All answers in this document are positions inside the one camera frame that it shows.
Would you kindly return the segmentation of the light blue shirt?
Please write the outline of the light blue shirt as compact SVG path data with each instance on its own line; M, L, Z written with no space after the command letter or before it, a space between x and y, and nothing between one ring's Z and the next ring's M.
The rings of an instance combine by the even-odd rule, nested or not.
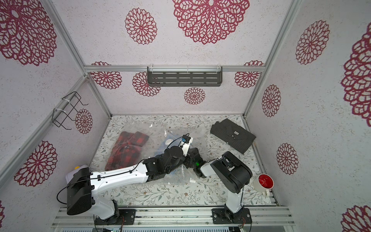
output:
M178 164L181 160L185 159L182 149L177 145L177 142L181 141L181 136L172 135L167 133L165 136L155 140L152 145L151 155L155 157L160 155L160 158L155 158L150 163L155 164L158 159L162 160L162 163L176 163Z

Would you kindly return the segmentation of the clear plastic vacuum bag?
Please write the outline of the clear plastic vacuum bag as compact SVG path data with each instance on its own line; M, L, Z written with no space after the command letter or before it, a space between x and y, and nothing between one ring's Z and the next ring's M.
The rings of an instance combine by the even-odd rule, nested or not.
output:
M161 124L128 120L109 126L107 137L113 141L107 151L104 171L129 168L136 172L143 164L148 180L171 185L184 185L196 177L203 178L206 163L192 144L200 134L179 128L168 130Z

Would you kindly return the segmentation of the red black plaid shirt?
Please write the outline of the red black plaid shirt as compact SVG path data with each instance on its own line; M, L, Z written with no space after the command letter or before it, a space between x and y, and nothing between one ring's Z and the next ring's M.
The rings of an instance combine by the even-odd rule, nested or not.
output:
M135 133L123 131L112 148L105 171L136 165L140 160L142 148L148 139L148 135L139 131Z

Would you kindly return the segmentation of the dark grey striped shirt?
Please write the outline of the dark grey striped shirt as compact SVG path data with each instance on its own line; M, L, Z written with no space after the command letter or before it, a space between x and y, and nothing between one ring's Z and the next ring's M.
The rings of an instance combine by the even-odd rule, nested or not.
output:
M211 126L210 133L241 154L245 153L256 139L254 134L229 119L224 119L221 122L217 121Z

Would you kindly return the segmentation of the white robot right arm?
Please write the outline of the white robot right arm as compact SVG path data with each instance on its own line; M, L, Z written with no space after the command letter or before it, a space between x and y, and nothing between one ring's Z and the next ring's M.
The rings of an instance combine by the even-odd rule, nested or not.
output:
M191 168L199 178L218 176L228 190L226 215L236 217L242 213L243 189L250 183L253 173L241 160L227 151L220 158L206 162L198 150L192 148L187 153L183 165Z

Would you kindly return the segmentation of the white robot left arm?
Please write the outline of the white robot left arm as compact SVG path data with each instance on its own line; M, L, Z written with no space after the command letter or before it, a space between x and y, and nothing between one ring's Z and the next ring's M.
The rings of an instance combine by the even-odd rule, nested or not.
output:
M83 168L67 185L67 215L89 213L101 220L119 217L118 204L102 198L101 194L117 187L146 183L164 178L186 160L189 145L173 146L163 154L144 159L138 164L105 172Z

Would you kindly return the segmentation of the red and white mug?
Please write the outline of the red and white mug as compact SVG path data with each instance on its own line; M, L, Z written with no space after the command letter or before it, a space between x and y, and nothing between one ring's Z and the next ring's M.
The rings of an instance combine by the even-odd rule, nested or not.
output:
M260 174L253 181L253 188L264 197L270 197L270 190L274 187L274 180L268 174Z

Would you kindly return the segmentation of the lavender toaster with yellow knobs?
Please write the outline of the lavender toaster with yellow knobs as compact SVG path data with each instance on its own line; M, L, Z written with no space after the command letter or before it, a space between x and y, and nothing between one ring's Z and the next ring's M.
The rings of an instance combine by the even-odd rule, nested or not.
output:
M80 170L83 169L83 168L89 168L89 167L88 167L86 164L84 164L84 165L82 165L82 166L77 166L77 167L75 167L75 169L74 169L73 171L67 173L66 176L65 176L65 177L66 177L66 182L69 183L69 182L72 180L73 176L74 176L76 173L78 173L78 171L80 171Z

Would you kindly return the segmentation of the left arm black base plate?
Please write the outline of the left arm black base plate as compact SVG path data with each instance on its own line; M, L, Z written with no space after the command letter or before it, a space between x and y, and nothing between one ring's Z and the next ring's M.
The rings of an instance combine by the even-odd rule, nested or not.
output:
M114 214L108 219L95 217L95 225L133 225L136 216L135 209L120 209L118 214Z

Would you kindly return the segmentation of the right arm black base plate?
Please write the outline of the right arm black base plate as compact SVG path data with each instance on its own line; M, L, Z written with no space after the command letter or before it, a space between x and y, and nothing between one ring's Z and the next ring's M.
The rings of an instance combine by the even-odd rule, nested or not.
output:
M252 216L248 208L242 207L237 213L227 208L212 209L213 224L252 224Z

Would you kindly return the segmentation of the grey slotted wall shelf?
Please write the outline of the grey slotted wall shelf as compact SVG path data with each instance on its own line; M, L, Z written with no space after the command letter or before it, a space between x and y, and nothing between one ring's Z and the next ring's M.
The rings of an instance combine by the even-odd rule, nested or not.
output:
M223 82L223 68L147 68L147 82L151 87L219 87Z

